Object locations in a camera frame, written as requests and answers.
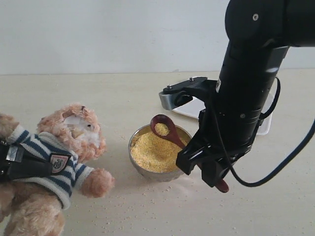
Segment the wooden spoon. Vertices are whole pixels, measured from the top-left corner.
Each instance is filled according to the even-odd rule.
[[[165,124],[167,126],[167,128],[169,130],[169,133],[167,135],[160,135],[159,133],[157,133],[156,124],[158,124],[158,123],[162,123],[162,124]],[[168,116],[161,115],[161,114],[156,115],[155,117],[153,117],[151,119],[150,126],[151,126],[152,132],[155,135],[157,135],[158,137],[176,144],[181,149],[184,149],[186,147],[186,145],[183,144],[183,142],[181,141],[181,139],[179,138],[179,136],[177,134],[176,126],[175,126],[174,122]],[[197,166],[200,169],[202,169],[201,164],[198,163]],[[222,193],[227,193],[229,191],[229,187],[223,179],[220,179],[220,181],[216,184],[216,188]]]

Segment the yellow grain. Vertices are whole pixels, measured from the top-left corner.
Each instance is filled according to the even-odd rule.
[[[156,132],[158,134],[160,134],[161,136],[166,136],[169,134],[169,129],[166,126],[166,124],[162,124],[162,123],[157,123],[154,127],[154,129],[156,130]]]
[[[131,149],[131,155],[143,169],[155,173],[167,173],[178,169],[176,158],[180,151],[177,145],[149,132],[139,137]]]

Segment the striped sweater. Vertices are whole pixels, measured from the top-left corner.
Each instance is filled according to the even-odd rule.
[[[68,209],[71,205],[70,197],[73,188],[80,189],[84,180],[94,170],[94,168],[78,163],[78,155],[69,151],[54,135],[48,132],[32,134],[18,125],[7,139],[7,143],[20,144],[31,154],[53,164],[54,174],[49,177],[31,177],[14,181],[42,185],[57,195],[63,209]]]

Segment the white wall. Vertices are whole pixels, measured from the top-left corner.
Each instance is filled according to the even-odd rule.
[[[228,0],[1,0],[0,74],[220,70]],[[313,67],[291,49],[283,68]]]

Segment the stainless steel bowl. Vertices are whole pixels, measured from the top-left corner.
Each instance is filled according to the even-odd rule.
[[[183,128],[177,125],[176,125],[176,130],[180,138],[185,140],[185,142],[188,143],[191,140],[191,135],[186,130],[184,130]],[[150,125],[148,124],[138,129],[130,138],[128,147],[129,147],[129,157],[130,157],[131,163],[133,164],[135,169],[138,171],[138,173],[141,174],[146,179],[153,180],[156,182],[170,182],[172,180],[178,179],[182,174],[184,174],[184,172],[182,172],[179,168],[172,172],[155,173],[155,172],[151,172],[151,171],[143,169],[133,159],[131,155],[131,148],[135,145],[136,141],[139,139],[141,135],[149,133],[149,132],[151,132],[151,128],[150,128]]]

